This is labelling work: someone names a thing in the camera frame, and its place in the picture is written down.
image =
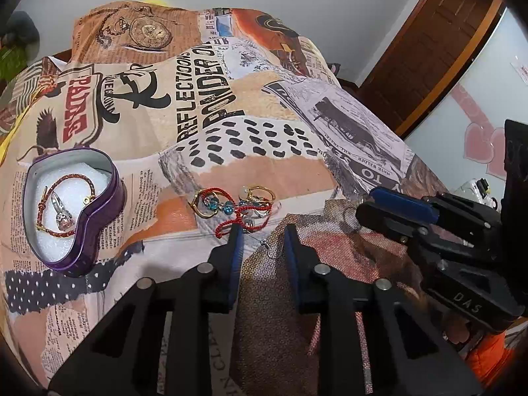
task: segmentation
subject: foam insert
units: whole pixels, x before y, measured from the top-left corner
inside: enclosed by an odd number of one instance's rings
[[[92,180],[93,186],[96,190],[96,196],[101,194],[108,186],[108,183],[110,183],[110,173],[93,169],[84,162],[56,168],[44,173],[36,184],[35,203],[33,204],[35,217],[33,223],[36,224],[36,215],[39,211],[39,201],[42,198],[45,186],[50,188],[62,176],[74,173],[83,174]],[[54,191],[61,198],[64,207],[72,214],[75,221],[74,228],[76,228],[79,214],[85,207],[83,199],[85,196],[90,195],[90,186],[86,181],[80,178],[69,178],[60,183]],[[42,214],[42,224],[54,232],[61,232],[57,227],[56,216],[57,213],[51,203],[50,196],[46,202],[44,213]],[[74,237],[74,235],[71,235],[66,238],[57,238],[46,232],[36,231],[36,243],[39,247],[41,259],[48,262],[57,262],[64,258],[73,244]]]

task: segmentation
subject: watch face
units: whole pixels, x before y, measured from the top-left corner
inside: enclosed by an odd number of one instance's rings
[[[147,49],[161,49],[172,40],[171,32],[163,24],[148,16],[132,22],[130,36],[139,46]]]

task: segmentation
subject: purple heart-shaped tin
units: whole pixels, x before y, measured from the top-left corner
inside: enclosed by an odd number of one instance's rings
[[[33,205],[35,197],[40,199],[42,194],[36,191],[36,184],[42,174],[78,162],[84,162],[94,169],[110,174],[110,182],[100,195],[81,210],[73,235],[73,244],[68,253],[56,262],[49,262],[44,259],[45,255],[41,253],[36,242],[36,216]],[[31,164],[24,183],[22,219],[27,242],[35,256],[48,268],[68,277],[84,275],[91,269],[96,259],[99,232],[120,214],[125,201],[125,185],[119,178],[116,166],[106,153],[92,148],[73,148],[45,156]]]

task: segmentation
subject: pink heart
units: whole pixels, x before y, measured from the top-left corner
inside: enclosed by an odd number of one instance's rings
[[[464,136],[464,158],[480,164],[487,164],[493,159],[493,146],[486,139],[487,133],[476,123],[470,123]]]
[[[497,128],[493,131],[490,142],[493,145],[493,160],[487,165],[486,173],[506,180],[506,172],[504,170],[504,154],[506,152],[504,128]]]

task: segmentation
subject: door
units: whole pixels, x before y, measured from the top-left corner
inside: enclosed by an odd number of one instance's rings
[[[360,87],[361,102],[400,134],[468,45],[492,1],[421,0]]]

